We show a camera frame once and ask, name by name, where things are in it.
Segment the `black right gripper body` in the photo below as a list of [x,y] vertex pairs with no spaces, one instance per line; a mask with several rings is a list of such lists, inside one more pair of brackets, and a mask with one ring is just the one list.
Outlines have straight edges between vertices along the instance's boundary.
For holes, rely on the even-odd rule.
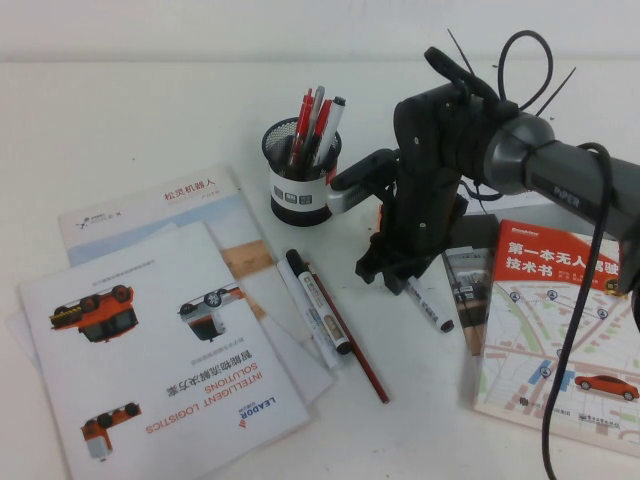
[[465,160],[459,149],[465,130],[484,123],[489,86],[448,83],[399,102],[393,126],[399,147],[395,193],[383,200],[381,229],[370,239],[368,262],[374,266],[429,264],[451,243],[454,225],[464,214],[457,200]]

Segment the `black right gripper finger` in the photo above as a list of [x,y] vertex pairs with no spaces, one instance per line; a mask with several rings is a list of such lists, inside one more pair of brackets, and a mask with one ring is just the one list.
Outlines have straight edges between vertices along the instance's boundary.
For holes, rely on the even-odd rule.
[[419,277],[426,270],[426,259],[416,257],[396,261],[385,269],[385,286],[394,295],[400,295],[410,277]]
[[386,286],[394,283],[393,274],[389,273],[389,267],[395,260],[396,254],[392,249],[370,246],[367,252],[356,262],[355,273],[366,284],[371,284],[378,273],[383,276]]

